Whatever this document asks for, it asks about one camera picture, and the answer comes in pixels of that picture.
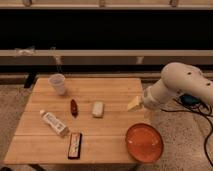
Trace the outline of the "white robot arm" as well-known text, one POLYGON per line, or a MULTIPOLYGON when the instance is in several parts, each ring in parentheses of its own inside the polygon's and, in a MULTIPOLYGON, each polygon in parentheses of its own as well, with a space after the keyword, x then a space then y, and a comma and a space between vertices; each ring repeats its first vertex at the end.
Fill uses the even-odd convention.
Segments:
POLYGON ((156 83, 148 86, 141 95, 135 96, 128 103, 127 110, 156 110, 184 93, 213 107, 213 81, 207 79, 198 67, 172 62, 163 67, 156 83))

